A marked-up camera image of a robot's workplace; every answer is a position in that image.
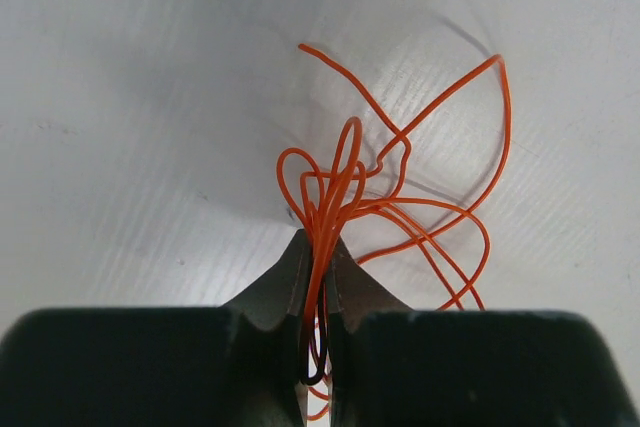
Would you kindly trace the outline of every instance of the orange string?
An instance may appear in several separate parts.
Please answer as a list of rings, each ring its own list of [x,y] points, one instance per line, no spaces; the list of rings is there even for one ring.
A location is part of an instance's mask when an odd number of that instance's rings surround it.
[[[433,102],[425,107],[411,122],[409,122],[403,129],[399,129],[389,116],[384,112],[380,105],[375,101],[369,91],[362,85],[362,83],[347,69],[342,67],[334,60],[327,57],[322,52],[310,47],[306,44],[300,44],[298,46],[300,50],[318,58],[326,65],[334,69],[336,72],[345,77],[364,97],[369,106],[377,114],[384,125],[392,132],[394,137],[392,140],[378,153],[376,156],[376,165],[371,170],[367,170],[362,161],[359,160],[360,147],[362,145],[362,122],[357,117],[351,117],[345,123],[340,138],[338,140],[338,146],[336,148],[336,154],[333,159],[333,163],[330,171],[323,171],[315,160],[304,150],[299,148],[289,148],[280,154],[277,163],[277,177],[278,184],[282,193],[291,207],[292,211],[300,219],[302,225],[307,232],[309,240],[313,246],[313,265],[311,270],[311,279],[309,282],[309,288],[307,291],[307,297],[305,302],[303,321],[306,326],[303,328],[303,336],[301,339],[305,349],[309,349],[312,354],[312,358],[316,367],[324,372],[325,366],[320,365],[320,355],[317,353],[317,343],[314,328],[317,326],[317,308],[320,295],[324,295],[322,290],[322,281],[326,274],[331,256],[335,249],[336,242],[340,236],[344,225],[355,219],[365,217],[367,215],[375,215],[389,220],[397,227],[399,227],[408,237],[408,240],[398,245],[383,248],[371,252],[358,259],[358,263],[363,264],[369,260],[382,257],[384,255],[390,255],[393,253],[401,252],[410,247],[417,247],[424,255],[427,263],[435,273],[436,277],[444,285],[449,294],[449,300],[443,303],[439,309],[448,309],[455,305],[458,309],[464,310],[464,306],[461,302],[462,297],[466,293],[471,293],[476,305],[479,309],[484,310],[484,304],[480,298],[478,292],[474,287],[474,283],[478,280],[478,277],[482,273],[489,258],[490,240],[489,233],[483,225],[483,223],[473,214],[473,212],[484,202],[497,185],[500,176],[504,170],[504,167],[509,156],[509,146],[511,143],[511,98],[509,94],[509,83],[507,80],[507,72],[504,64],[504,60],[500,55],[494,55],[480,64],[478,67],[470,71],[464,77],[457,82],[453,83],[442,94],[440,94]],[[423,122],[435,109],[437,109],[445,100],[451,97],[455,92],[460,90],[466,84],[478,77],[483,72],[487,71],[492,66],[497,65],[499,68],[500,82],[502,86],[503,103],[504,103],[504,140],[502,147],[502,155],[498,162],[498,166],[491,177],[491,180],[487,184],[486,188],[478,196],[478,198],[468,207],[461,208],[457,205],[441,202],[431,199],[420,199],[413,197],[400,197],[402,187],[404,185],[409,156],[411,154],[411,142],[408,135]],[[351,140],[350,149],[347,149],[346,161],[343,161],[345,156],[345,146],[348,140]],[[379,174],[384,168],[384,158],[391,152],[391,150],[398,144],[402,144],[404,152],[402,155],[400,170],[398,173],[398,179],[395,187],[391,190],[391,193],[381,198],[364,198],[365,184],[367,179]],[[289,156],[297,155],[307,161],[311,170],[304,172],[300,176],[300,192],[302,198],[302,206],[299,206],[291,195],[286,181],[284,179],[284,164]],[[318,199],[313,200],[309,195],[308,182],[309,180],[317,182],[318,185]],[[399,206],[402,205],[426,205],[431,207],[437,207],[440,209],[448,210],[457,216],[431,232],[427,231],[419,222],[414,220],[411,216],[406,214]],[[444,232],[447,232],[464,219],[471,220],[480,230],[484,240],[484,250],[482,257],[478,262],[473,274],[468,277],[464,271],[458,266],[454,259],[440,246],[436,237]],[[451,286],[447,277],[442,272],[438,264],[436,263],[433,255],[427,249],[429,245],[435,250],[449,266],[455,272],[455,274],[464,282],[464,287],[459,291]],[[320,336],[319,339],[320,348],[326,348],[327,339]],[[329,382],[329,374],[324,374],[323,379],[325,383]],[[311,393],[318,398],[328,401],[329,395],[323,394],[315,388],[310,388]],[[324,408],[317,414],[308,416],[308,420],[317,420],[324,416],[329,409],[329,405],[325,405]]]

